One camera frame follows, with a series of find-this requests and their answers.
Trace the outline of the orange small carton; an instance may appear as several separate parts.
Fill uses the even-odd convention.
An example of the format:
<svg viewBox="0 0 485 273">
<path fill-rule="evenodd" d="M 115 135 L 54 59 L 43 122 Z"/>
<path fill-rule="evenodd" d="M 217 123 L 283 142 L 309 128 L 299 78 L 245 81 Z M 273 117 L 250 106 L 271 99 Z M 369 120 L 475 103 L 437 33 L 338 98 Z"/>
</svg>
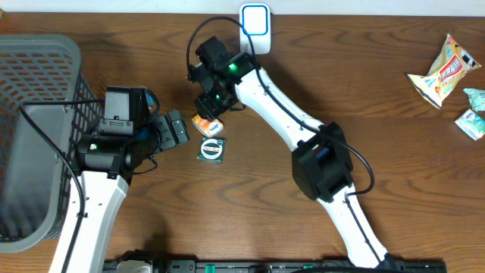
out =
<svg viewBox="0 0 485 273">
<path fill-rule="evenodd" d="M 200 117 L 199 115 L 195 115 L 192 118 L 192 124 L 200 133 L 209 138 L 215 137 L 224 129 L 224 124 L 218 119 L 209 121 Z"/>
</svg>

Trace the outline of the round tape roll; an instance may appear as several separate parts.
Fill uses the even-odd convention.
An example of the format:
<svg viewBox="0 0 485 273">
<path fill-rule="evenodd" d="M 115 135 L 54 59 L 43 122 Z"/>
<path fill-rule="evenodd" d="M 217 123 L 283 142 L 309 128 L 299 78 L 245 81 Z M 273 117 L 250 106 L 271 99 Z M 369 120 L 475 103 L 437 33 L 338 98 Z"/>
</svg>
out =
<svg viewBox="0 0 485 273">
<path fill-rule="evenodd" d="M 201 162 L 221 164 L 223 162 L 226 140 L 203 137 L 197 159 Z"/>
</svg>

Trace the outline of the yellow snack bag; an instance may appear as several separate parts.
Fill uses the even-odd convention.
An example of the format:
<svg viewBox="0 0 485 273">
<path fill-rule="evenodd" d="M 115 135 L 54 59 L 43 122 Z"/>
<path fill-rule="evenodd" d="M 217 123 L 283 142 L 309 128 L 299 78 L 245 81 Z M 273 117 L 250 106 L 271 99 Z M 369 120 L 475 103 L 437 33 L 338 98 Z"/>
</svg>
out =
<svg viewBox="0 0 485 273">
<path fill-rule="evenodd" d="M 455 39 L 447 34 L 440 53 L 427 75 L 407 74 L 412 86 L 433 107 L 442 109 L 443 101 L 469 72 L 477 70 L 477 62 Z"/>
</svg>

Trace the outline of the teal small carton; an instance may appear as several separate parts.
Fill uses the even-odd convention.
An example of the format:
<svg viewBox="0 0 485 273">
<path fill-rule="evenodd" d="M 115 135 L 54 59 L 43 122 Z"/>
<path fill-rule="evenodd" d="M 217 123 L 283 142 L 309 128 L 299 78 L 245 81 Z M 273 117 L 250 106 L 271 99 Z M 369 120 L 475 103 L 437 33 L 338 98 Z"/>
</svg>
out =
<svg viewBox="0 0 485 273">
<path fill-rule="evenodd" d="M 484 119 L 471 109 L 467 109 L 457 118 L 455 124 L 473 140 L 484 136 Z"/>
</svg>

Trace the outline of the mint green pack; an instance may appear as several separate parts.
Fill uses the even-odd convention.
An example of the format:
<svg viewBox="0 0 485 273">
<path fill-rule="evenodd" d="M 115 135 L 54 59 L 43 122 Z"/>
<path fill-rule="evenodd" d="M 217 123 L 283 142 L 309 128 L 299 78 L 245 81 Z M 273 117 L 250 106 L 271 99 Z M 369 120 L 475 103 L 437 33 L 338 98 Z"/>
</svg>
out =
<svg viewBox="0 0 485 273">
<path fill-rule="evenodd" d="M 464 93 L 468 95 L 468 101 L 474 111 L 485 110 L 485 91 L 483 89 L 464 88 Z"/>
</svg>

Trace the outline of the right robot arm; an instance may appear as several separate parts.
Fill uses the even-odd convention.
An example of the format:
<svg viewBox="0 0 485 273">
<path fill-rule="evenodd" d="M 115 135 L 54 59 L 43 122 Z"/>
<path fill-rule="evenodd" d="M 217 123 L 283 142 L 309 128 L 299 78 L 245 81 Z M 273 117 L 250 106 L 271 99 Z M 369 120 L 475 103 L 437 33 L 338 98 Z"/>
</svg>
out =
<svg viewBox="0 0 485 273">
<path fill-rule="evenodd" d="M 374 234 L 359 202 L 351 157 L 370 165 L 346 142 L 342 128 L 305 113 L 271 80 L 248 52 L 234 55 L 211 37 L 196 49 L 200 62 L 189 65 L 188 79 L 203 89 L 195 105 L 213 121 L 237 102 L 250 107 L 283 139 L 292 156 L 293 180 L 320 203 L 342 237 L 350 262 L 362 268 L 390 268 L 391 258 Z"/>
</svg>

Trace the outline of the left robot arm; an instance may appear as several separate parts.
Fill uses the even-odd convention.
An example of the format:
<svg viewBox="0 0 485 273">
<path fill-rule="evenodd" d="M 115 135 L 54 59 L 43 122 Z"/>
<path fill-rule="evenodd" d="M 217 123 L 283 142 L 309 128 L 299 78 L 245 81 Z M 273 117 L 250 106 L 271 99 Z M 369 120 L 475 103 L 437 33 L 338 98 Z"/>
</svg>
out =
<svg viewBox="0 0 485 273">
<path fill-rule="evenodd" d="M 137 168 L 189 141 L 177 110 L 162 115 L 144 87 L 110 86 L 96 130 L 74 147 L 70 198 L 51 272 L 100 272 L 114 221 Z"/>
</svg>

